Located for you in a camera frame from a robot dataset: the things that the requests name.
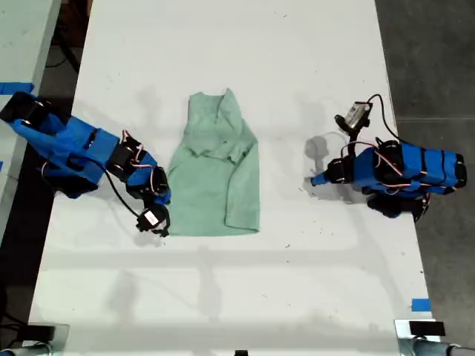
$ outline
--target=white label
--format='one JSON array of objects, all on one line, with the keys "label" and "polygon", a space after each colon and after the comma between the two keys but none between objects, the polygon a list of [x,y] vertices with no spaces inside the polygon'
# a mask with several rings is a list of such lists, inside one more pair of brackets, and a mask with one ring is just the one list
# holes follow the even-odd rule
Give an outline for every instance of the white label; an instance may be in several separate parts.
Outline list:
[{"label": "white label", "polygon": [[151,223],[152,225],[158,224],[158,219],[155,217],[154,213],[151,211],[147,211],[145,213],[145,217],[147,218],[148,222]]}]

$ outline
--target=white table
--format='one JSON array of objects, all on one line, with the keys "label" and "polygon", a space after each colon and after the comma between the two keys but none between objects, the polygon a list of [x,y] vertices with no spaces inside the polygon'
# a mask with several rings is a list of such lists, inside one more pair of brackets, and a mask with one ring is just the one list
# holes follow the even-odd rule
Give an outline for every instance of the white table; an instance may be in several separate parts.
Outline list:
[{"label": "white table", "polygon": [[[0,82],[26,82],[36,87],[45,69],[61,0],[0,1]],[[0,95],[0,108],[11,96]],[[0,243],[10,214],[26,141],[0,127]]]},{"label": "white table", "polygon": [[[381,93],[393,126],[373,0],[94,2],[76,116],[168,166],[189,95],[226,87],[259,140],[261,232],[153,244],[107,182],[58,196],[30,321],[69,324],[67,355],[397,355],[393,320],[430,317],[412,217],[304,184],[307,140],[326,165],[355,100]],[[361,138],[390,138],[371,118]]]}]

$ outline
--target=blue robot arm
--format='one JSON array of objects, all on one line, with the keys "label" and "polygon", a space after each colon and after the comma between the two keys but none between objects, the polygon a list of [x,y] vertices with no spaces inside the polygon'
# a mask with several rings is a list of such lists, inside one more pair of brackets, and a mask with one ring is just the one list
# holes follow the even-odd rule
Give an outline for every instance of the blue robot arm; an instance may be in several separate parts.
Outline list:
[{"label": "blue robot arm", "polygon": [[[382,98],[378,97],[383,108]],[[356,102],[348,115],[337,115],[335,120],[350,136],[348,155],[332,160],[327,170],[311,179],[313,185],[353,183],[363,194],[371,194],[368,206],[388,217],[397,217],[409,211],[417,221],[428,208],[430,193],[449,194],[462,188],[467,182],[463,156],[450,151],[425,149],[411,145],[395,135],[383,120],[387,129],[399,139],[376,144],[357,141],[359,131],[369,126],[372,109],[367,102]],[[355,145],[369,145],[358,156]]]},{"label": "blue robot arm", "polygon": [[[96,190],[105,174],[120,201],[137,217],[140,231],[168,235],[170,218],[165,205],[171,192],[165,171],[127,131],[120,139],[75,116],[62,115],[48,101],[25,92],[13,94],[0,111],[0,119],[45,159],[42,176],[55,191],[76,199]],[[141,214],[118,194],[109,172],[125,183],[131,196],[143,201]],[[163,222],[165,228],[158,229]]]}]

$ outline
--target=dark floor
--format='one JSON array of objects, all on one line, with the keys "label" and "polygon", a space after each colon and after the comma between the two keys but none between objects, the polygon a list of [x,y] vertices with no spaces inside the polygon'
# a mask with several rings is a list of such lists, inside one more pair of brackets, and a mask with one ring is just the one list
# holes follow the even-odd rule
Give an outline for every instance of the dark floor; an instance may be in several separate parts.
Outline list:
[{"label": "dark floor", "polygon": [[[399,133],[427,148],[445,148],[475,165],[475,1],[376,0]],[[48,62],[62,59],[56,48]],[[68,63],[45,71],[40,93],[70,108],[76,74]],[[50,211],[50,192],[27,150],[0,260],[8,310],[27,319]],[[433,312],[445,321],[447,340],[475,347],[475,188],[434,197],[416,225]],[[32,233],[25,219],[33,217]],[[0,266],[0,273],[5,271]]]},{"label": "dark floor", "polygon": [[468,185],[416,224],[433,313],[475,346],[475,1],[376,0],[399,133],[463,154]]}]

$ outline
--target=green shirt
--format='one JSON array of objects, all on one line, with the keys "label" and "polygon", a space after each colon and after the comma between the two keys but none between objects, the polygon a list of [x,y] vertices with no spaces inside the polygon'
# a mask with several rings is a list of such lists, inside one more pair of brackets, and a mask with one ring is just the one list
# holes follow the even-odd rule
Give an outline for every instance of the green shirt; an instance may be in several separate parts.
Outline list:
[{"label": "green shirt", "polygon": [[168,180],[171,234],[258,231],[258,141],[230,89],[223,96],[190,96],[188,124],[171,160]]}]

